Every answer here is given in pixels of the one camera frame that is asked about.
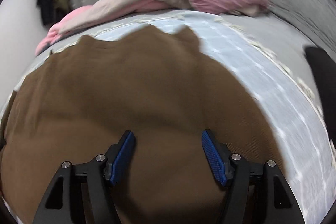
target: blue gripper pad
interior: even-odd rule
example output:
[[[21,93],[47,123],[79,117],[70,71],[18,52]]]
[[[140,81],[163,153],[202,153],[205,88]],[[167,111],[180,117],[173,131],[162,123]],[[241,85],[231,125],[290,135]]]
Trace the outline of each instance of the blue gripper pad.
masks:
[[[215,176],[215,179],[225,186],[227,178],[225,176],[225,167],[224,163],[219,156],[217,149],[212,143],[206,130],[202,133],[202,147],[204,153],[208,159],[209,165],[211,167],[212,173]]]
[[[119,182],[125,170],[127,169],[133,154],[134,146],[135,136],[133,132],[130,132],[112,164],[112,176],[110,178],[110,182],[113,186]]]

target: silver screw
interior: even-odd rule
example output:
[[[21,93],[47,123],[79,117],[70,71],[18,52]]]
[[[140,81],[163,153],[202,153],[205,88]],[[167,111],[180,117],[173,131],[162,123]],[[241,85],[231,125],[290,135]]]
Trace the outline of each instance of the silver screw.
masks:
[[[96,161],[103,161],[105,159],[105,155],[98,155],[96,157]]]
[[[270,166],[270,167],[274,167],[274,166],[275,166],[275,162],[274,162],[274,160],[268,160],[268,161],[267,161],[267,164],[268,164],[268,166]]]
[[[65,161],[64,163],[62,163],[62,168],[68,168],[70,166],[70,162]]]
[[[231,155],[231,158],[232,158],[233,160],[240,160],[240,159],[241,159],[241,156],[240,156],[239,154],[232,154],[232,155]]]

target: white wall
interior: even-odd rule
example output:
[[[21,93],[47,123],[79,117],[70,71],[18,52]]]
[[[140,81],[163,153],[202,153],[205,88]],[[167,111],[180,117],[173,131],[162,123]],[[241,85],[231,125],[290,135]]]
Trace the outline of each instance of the white wall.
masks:
[[[0,108],[46,34],[36,0],[3,0],[0,4]]]

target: brown cloth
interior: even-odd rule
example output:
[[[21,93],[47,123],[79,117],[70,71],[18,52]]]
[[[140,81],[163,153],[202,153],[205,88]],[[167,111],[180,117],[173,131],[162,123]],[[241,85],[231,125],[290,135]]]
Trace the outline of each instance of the brown cloth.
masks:
[[[205,128],[248,160],[282,166],[256,102],[199,52],[189,28],[170,35],[150,25],[117,42],[83,36],[29,74],[14,100],[1,162],[4,197],[31,223],[63,161],[88,162],[129,129],[137,147],[112,189],[122,223],[215,223],[225,191],[202,149]]]

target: mattress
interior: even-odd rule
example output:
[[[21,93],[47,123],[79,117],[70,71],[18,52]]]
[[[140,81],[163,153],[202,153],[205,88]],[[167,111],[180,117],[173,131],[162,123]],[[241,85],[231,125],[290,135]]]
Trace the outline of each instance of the mattress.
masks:
[[[246,87],[274,132],[286,179],[305,222],[320,223],[335,201],[336,169],[318,111],[320,102],[314,80],[302,54],[302,47],[312,43],[275,17],[216,16],[189,10],[128,16],[54,44],[27,68],[15,90],[19,90],[25,75],[43,64],[50,50],[60,52],[84,34],[113,43],[144,24],[167,33],[188,25],[201,39],[201,51],[228,68]]]

